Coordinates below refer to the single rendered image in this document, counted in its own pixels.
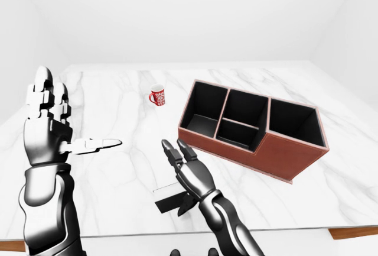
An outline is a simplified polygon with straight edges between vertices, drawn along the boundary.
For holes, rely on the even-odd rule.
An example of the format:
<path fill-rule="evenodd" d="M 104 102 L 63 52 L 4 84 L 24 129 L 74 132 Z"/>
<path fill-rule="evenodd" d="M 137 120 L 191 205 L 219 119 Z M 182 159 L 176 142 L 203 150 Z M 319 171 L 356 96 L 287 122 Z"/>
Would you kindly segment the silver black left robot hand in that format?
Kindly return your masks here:
<path fill-rule="evenodd" d="M 67 88 L 64 83 L 54 83 L 45 66 L 38 68 L 34 84 L 28 87 L 27 105 L 30 109 L 24 124 L 24 146 L 32 166 L 63 163 L 69 153 L 94 153 L 122 144 L 117 139 L 71 140 L 73 129 L 67 120 L 71 115 Z"/>

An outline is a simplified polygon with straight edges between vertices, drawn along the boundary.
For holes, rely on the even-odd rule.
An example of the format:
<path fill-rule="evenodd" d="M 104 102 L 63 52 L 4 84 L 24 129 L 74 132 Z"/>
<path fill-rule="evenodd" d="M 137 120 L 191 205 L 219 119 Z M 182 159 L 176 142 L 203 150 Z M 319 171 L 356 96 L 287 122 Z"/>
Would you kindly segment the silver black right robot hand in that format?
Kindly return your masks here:
<path fill-rule="evenodd" d="M 220 193 L 216 189 L 213 177 L 198 158 L 194 150 L 183 140 L 177 139 L 177 144 L 184 154 L 182 157 L 168 140 L 161 141 L 164 153 L 176 172 L 176 178 L 187 191 L 183 203 L 178 210 L 178 216 L 185 214 L 196 203 L 204 201 L 211 194 Z"/>

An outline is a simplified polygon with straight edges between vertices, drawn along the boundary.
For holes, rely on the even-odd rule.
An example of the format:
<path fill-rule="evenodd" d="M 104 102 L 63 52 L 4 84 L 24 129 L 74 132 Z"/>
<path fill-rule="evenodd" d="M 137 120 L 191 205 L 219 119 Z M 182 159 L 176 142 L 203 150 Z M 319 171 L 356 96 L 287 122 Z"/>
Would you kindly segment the white book with black spine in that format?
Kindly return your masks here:
<path fill-rule="evenodd" d="M 181 206 L 187 191 L 179 182 L 161 187 L 153 191 L 154 202 L 161 213 Z"/>

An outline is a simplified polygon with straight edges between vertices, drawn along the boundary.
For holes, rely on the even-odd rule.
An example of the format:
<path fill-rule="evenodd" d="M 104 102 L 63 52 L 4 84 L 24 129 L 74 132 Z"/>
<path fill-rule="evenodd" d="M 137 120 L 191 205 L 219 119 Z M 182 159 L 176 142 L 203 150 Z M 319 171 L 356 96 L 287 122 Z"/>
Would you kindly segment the red-brown desk caddy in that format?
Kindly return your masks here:
<path fill-rule="evenodd" d="M 200 80 L 191 88 L 178 136 L 288 183 L 329 150 L 316 107 Z"/>

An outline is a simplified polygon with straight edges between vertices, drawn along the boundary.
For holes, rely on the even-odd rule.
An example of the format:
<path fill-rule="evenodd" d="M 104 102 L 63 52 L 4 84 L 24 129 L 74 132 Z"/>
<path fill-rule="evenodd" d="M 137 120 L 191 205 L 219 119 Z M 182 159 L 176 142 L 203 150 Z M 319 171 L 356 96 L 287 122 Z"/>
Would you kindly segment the red mug with white print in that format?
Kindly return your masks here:
<path fill-rule="evenodd" d="M 155 84 L 151 86 L 151 93 L 149 94 L 149 100 L 156 104 L 156 106 L 162 106 L 165 104 L 164 86 Z"/>

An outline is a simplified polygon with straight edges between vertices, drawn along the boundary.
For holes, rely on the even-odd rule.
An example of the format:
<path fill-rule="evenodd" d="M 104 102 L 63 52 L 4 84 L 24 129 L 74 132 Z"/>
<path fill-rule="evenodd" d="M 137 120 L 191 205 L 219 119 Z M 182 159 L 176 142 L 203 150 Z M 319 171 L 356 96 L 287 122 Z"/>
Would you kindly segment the brown wooden table frame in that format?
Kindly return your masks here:
<path fill-rule="evenodd" d="M 377 235 L 378 225 L 328 228 L 328 230 L 332 238 L 338 240 Z M 23 240 L 0 241 L 0 251 L 26 252 L 26 248 Z"/>

